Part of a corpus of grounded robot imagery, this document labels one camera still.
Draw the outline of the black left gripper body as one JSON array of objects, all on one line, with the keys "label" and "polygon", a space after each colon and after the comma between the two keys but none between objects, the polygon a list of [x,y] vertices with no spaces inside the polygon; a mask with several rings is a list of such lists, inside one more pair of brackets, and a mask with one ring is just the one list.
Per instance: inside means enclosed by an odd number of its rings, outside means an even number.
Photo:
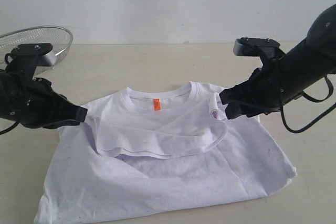
[{"label": "black left gripper body", "polygon": [[60,109],[67,101],[45,78],[26,79],[1,70],[1,119],[14,122],[9,130],[19,125],[29,129],[62,127]]}]

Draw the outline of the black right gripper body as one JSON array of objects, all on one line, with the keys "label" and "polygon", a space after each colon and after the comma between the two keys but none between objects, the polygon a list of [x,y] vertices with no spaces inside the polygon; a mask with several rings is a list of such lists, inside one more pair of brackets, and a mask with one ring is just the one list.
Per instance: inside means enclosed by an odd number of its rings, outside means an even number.
[{"label": "black right gripper body", "polygon": [[252,103],[279,111],[280,105],[315,83],[315,60],[312,58],[281,58],[269,68],[262,68],[247,80],[251,83]]}]

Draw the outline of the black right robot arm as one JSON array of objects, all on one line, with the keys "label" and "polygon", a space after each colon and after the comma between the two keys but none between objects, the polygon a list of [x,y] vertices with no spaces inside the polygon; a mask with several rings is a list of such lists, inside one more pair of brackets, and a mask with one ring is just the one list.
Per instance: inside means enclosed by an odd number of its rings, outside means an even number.
[{"label": "black right robot arm", "polygon": [[335,73],[335,6],[322,12],[306,38],[287,53],[273,39],[250,37],[236,39],[233,52],[241,57],[259,57],[262,67],[248,80],[220,93],[226,117],[277,112],[301,96],[304,89]]}]

